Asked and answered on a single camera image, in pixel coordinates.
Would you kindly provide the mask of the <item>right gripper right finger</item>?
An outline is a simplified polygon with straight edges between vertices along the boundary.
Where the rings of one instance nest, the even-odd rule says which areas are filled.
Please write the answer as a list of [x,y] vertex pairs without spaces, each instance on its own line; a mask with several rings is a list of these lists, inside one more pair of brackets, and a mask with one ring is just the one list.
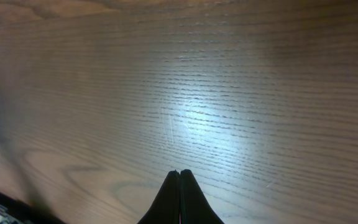
[[189,169],[180,172],[181,224],[223,224]]

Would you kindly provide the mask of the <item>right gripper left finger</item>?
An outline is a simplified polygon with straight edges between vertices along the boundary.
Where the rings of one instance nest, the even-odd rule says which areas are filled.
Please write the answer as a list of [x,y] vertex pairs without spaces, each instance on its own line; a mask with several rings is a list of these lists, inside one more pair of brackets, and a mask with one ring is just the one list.
[[138,224],[180,223],[180,175],[170,171],[146,214]]

